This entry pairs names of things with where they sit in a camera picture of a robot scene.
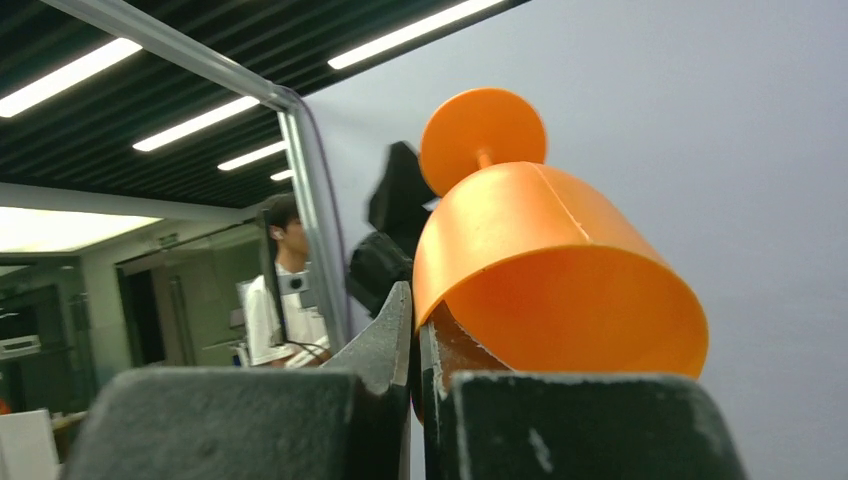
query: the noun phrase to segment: ceiling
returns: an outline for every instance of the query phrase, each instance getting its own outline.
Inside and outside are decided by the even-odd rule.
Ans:
[[[23,270],[24,268],[27,268],[27,265],[0,265],[0,277],[2,277],[3,275],[8,275],[12,272],[17,272],[18,270]]]
[[[301,95],[527,0],[511,0],[348,69],[327,60],[456,0],[131,0],[182,33]],[[0,97],[113,37],[37,0],[0,2]],[[132,145],[238,99],[139,52],[12,118],[0,118],[0,182],[244,208],[290,188],[272,174],[285,152],[230,172],[217,165],[279,141],[275,114],[254,107],[152,152]]]

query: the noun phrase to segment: ceiling light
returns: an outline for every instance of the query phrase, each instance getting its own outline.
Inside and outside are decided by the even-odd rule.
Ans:
[[[133,148],[141,150],[142,152],[149,152],[161,147],[162,145],[167,145],[174,140],[179,140],[187,135],[191,135],[192,133],[206,128],[209,125],[214,125],[221,120],[237,115],[256,105],[259,105],[259,100],[253,97],[242,97],[234,102],[218,107],[211,112],[206,112],[199,117],[194,117],[191,120],[187,120],[175,127],[171,127],[164,132],[157,133],[150,138],[146,138],[133,145]]]
[[[267,157],[268,155],[273,155],[277,152],[282,152],[286,149],[287,146],[288,143],[285,140],[277,143],[272,143],[271,145],[268,145],[267,147],[262,147],[254,152],[250,152],[240,157],[236,157],[232,160],[227,160],[226,162],[218,165],[218,170],[224,170],[226,172],[236,169],[238,167],[243,167],[248,163],[253,163],[257,160],[261,160]]]
[[[282,182],[283,180],[285,180],[287,178],[291,178],[293,176],[294,176],[293,171],[286,170],[284,172],[275,173],[275,174],[271,175],[271,180],[273,180],[275,182]]]
[[[0,100],[0,117],[13,117],[139,50],[141,45],[133,41],[125,38],[113,40]]]
[[[442,201],[442,199],[440,197],[436,197],[436,198],[430,200],[429,202],[427,202],[427,203],[425,203],[424,205],[421,205],[421,206],[426,208],[428,211],[432,212],[433,210],[436,209],[436,207],[439,206],[439,202],[441,202],[441,201]]]
[[[159,220],[0,207],[0,252],[72,252]]]
[[[413,38],[420,37],[444,27],[457,20],[473,15],[481,10],[485,10],[493,5],[503,2],[504,0],[468,0],[459,5],[443,10],[435,15],[431,15],[424,20],[419,20],[412,25],[401,28],[388,35],[382,36],[376,40],[372,40],[365,45],[354,48],[353,50],[343,53],[338,57],[331,59],[330,66],[336,70],[361,62],[368,57],[385,52],[390,48],[394,48],[404,42],[408,42]]]

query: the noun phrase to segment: person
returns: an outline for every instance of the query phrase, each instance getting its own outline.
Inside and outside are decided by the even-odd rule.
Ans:
[[[274,195],[265,200],[257,215],[258,225],[263,224],[261,221],[263,210],[268,210],[270,216],[268,230],[263,234],[269,235],[271,241],[277,245],[274,261],[277,275],[302,272],[309,256],[309,242],[300,223],[294,195],[290,193]],[[284,367],[303,348],[310,348],[310,351],[316,353],[322,360],[326,359],[326,351],[306,345],[327,344],[324,319],[315,308],[301,308],[299,294],[283,296],[283,313],[289,340],[303,346],[294,343],[272,345],[272,337],[280,328],[272,298],[262,275],[256,277],[245,293],[244,317],[251,365]]]

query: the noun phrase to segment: doorway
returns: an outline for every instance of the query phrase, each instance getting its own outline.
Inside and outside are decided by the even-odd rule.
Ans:
[[[258,229],[241,225],[119,264],[133,365],[233,365],[237,285],[259,275],[259,248]]]

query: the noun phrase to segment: black hair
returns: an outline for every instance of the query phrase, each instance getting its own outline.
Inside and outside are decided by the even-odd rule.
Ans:
[[[285,230],[292,221],[300,218],[297,211],[297,201],[293,193],[272,195],[262,202],[259,205],[259,212],[256,214],[256,225],[262,225],[263,210],[268,210],[271,217],[269,227],[280,227]]]

